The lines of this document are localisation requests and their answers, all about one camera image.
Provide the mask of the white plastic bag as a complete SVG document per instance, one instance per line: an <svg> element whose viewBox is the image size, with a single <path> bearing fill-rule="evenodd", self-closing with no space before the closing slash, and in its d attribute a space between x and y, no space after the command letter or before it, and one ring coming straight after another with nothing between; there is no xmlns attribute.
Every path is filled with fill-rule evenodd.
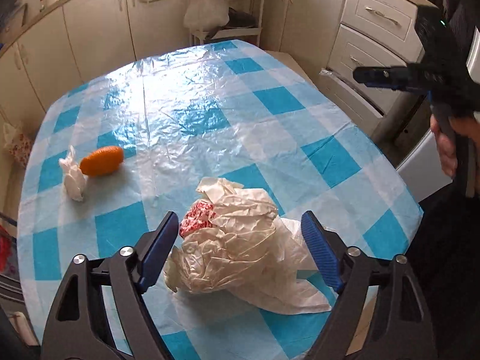
<svg viewBox="0 0 480 360"><path fill-rule="evenodd" d="M315 268L299 222L282 219L265 189L205 177L196 190L201 197L181 221L181 245L163 269L170 290L226 290L276 314L330 311L326 296L297 276Z"/></svg>
<svg viewBox="0 0 480 360"><path fill-rule="evenodd" d="M224 0L190 0L183 24L194 31L210 31L230 21L229 5Z"/></svg>

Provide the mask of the small orange peel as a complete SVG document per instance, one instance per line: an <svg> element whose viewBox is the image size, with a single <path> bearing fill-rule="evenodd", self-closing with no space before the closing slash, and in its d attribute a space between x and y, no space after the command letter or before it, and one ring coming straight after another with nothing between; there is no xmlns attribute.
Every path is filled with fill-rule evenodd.
<svg viewBox="0 0 480 360"><path fill-rule="evenodd" d="M116 145L101 147L80 162L81 172L88 177L106 176L116 172L124 161L124 150Z"/></svg>

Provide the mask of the red lined trash bin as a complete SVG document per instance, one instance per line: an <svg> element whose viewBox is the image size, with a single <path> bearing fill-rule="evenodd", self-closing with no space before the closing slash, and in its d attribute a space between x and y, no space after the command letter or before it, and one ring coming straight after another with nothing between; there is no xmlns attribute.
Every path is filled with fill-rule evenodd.
<svg viewBox="0 0 480 360"><path fill-rule="evenodd" d="M12 237L11 235L3 228L0 228L0 272L4 272L8 258L11 256L12 248Z"/></svg>

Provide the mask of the blue white checkered tablecloth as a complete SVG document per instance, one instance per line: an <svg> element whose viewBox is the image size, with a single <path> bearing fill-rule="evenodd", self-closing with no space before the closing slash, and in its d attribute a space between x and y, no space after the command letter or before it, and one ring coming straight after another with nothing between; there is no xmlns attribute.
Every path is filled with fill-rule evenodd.
<svg viewBox="0 0 480 360"><path fill-rule="evenodd" d="M82 202L64 189L59 159L104 146L120 168L86 178ZM347 245L391 259L422 210L383 153L301 76L244 41L145 58L75 88L47 111L19 205L19 274L28 314L52 357L85 340L47 334L52 302L72 259L109 258L183 216L205 177L265 189L282 219L312 211Z"/></svg>

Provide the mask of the small crumpled white tissue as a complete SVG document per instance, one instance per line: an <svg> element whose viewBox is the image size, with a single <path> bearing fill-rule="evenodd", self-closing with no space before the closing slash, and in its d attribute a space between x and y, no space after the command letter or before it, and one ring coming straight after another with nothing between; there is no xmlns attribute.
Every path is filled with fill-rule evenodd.
<svg viewBox="0 0 480 360"><path fill-rule="evenodd" d="M68 148L67 156L60 158L58 164L64 174L64 189L66 194L76 202L82 202L86 189L86 177L76 161L76 151L72 145Z"/></svg>

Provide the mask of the floral bag on floor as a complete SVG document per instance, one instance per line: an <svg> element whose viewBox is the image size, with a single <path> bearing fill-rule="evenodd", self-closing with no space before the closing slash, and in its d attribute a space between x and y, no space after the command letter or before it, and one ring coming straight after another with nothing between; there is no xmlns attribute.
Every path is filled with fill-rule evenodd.
<svg viewBox="0 0 480 360"><path fill-rule="evenodd" d="M19 127L3 124L4 149L23 168L26 168L32 152L32 140Z"/></svg>

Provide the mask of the white rolling shelf cart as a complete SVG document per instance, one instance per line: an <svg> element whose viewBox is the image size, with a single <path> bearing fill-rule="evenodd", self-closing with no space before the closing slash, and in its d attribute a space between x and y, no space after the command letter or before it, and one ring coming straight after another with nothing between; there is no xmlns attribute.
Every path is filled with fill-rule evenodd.
<svg viewBox="0 0 480 360"><path fill-rule="evenodd" d="M265 0L224 0L229 5L229 22L208 32L189 30L191 46L227 39L245 39L258 45L262 33Z"/></svg>

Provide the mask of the white plastic bag on cart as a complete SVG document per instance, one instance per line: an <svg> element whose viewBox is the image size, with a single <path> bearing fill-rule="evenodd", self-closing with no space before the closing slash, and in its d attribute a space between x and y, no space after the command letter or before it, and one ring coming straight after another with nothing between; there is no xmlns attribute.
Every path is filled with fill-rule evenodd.
<svg viewBox="0 0 480 360"><path fill-rule="evenodd" d="M210 31L230 21L229 5L224 0L190 0L183 24L194 31Z"/></svg>

